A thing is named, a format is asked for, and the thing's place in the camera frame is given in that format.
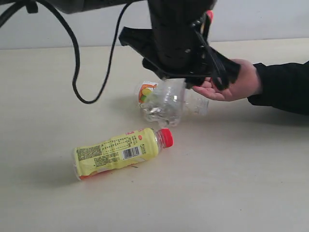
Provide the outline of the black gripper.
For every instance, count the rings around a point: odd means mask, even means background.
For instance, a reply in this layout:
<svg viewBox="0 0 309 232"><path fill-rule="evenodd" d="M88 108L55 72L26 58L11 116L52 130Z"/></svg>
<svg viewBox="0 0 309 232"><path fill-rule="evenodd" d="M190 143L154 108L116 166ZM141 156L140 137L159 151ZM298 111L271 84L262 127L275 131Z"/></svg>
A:
<svg viewBox="0 0 309 232"><path fill-rule="evenodd" d="M189 87L211 77L219 90L235 83L240 65L208 43L214 0L150 0L151 29L124 27L119 40L143 57L160 79L184 78Z"/></svg>

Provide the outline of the open receiving human hand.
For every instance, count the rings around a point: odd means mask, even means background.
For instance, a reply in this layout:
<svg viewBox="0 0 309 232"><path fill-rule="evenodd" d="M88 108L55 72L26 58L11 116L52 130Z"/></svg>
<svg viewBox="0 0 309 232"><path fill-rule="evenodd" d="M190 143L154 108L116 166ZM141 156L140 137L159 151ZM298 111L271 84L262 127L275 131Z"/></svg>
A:
<svg viewBox="0 0 309 232"><path fill-rule="evenodd" d="M234 59L240 65L240 72L235 83L225 90L218 90L210 77L205 78L201 86L194 86L193 90L207 99L221 102L242 100L262 92L262 83L257 69L252 63L244 59Z"/></svg>

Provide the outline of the black sleeved forearm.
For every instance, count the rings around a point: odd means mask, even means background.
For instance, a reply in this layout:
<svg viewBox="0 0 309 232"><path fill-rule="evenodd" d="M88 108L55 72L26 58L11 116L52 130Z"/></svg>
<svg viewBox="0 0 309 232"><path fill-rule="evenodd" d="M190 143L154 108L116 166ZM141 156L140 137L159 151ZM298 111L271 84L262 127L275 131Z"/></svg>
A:
<svg viewBox="0 0 309 232"><path fill-rule="evenodd" d="M309 114L309 63L266 66L254 64L261 80L259 94L248 97L255 106L270 106L286 112Z"/></svg>

